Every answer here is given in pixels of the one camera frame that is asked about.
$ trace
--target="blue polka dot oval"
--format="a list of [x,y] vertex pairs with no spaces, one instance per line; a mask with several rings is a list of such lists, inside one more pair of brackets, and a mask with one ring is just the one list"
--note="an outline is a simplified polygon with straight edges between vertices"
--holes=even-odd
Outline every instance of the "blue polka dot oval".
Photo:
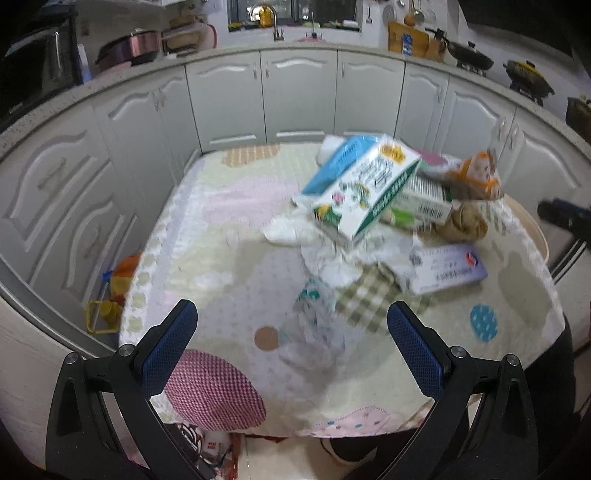
[[488,305],[479,304],[472,308],[470,324],[474,334],[483,342],[490,342],[499,333],[495,311]]

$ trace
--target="drawer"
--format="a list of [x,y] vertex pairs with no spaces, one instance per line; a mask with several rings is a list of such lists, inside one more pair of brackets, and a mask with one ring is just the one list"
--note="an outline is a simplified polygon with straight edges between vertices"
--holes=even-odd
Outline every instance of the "drawer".
[[28,137],[0,163],[0,255],[29,281],[69,207],[109,160],[90,105]]
[[144,246],[144,228],[106,163],[78,195],[35,265],[30,285],[71,323],[97,298],[103,272]]

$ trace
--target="crumpled plastic wrapper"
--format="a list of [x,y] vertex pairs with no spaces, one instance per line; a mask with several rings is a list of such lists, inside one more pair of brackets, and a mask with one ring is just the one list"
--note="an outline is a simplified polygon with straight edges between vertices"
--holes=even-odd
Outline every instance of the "crumpled plastic wrapper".
[[470,203],[462,203],[458,210],[453,210],[445,225],[436,225],[435,231],[447,242],[474,243],[482,240],[488,225],[480,211]]
[[449,186],[454,200],[498,200],[504,196],[493,150],[460,160],[443,155],[445,165],[421,166],[420,174]]

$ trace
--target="pot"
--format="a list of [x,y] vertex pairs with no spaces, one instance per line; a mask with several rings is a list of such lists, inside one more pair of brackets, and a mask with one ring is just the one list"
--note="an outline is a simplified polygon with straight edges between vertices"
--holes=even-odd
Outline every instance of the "pot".
[[492,59],[479,52],[476,45],[471,41],[468,42],[468,45],[462,45],[448,39],[445,39],[445,41],[450,55],[461,63],[472,65],[480,70],[489,70],[495,63]]
[[129,35],[103,45],[95,63],[102,72],[126,61],[130,61],[132,66],[139,65],[153,61],[161,48],[159,31],[137,28]]
[[591,144],[591,100],[569,97],[566,124]]
[[530,61],[510,60],[503,66],[513,82],[521,84],[536,97],[546,98],[549,94],[554,95],[554,89]]

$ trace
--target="patterned tablecloth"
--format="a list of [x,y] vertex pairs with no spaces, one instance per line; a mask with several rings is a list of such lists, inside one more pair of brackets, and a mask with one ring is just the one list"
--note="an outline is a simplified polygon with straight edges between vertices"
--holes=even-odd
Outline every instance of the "patterned tablecloth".
[[170,197],[135,274],[119,338],[138,343],[180,299],[197,306],[196,333],[164,393],[152,398],[164,422],[319,437],[418,425],[431,403],[388,334],[385,314],[396,300],[448,345],[490,359],[512,352],[524,366],[563,330],[542,257],[500,201],[480,205],[489,224],[476,246],[489,274],[484,281],[411,297],[378,267],[366,267],[334,292],[334,361],[306,362],[313,351],[294,360],[294,303],[310,274],[300,248],[272,245],[260,230],[291,209],[291,197],[317,170],[317,150],[284,144],[212,153]]

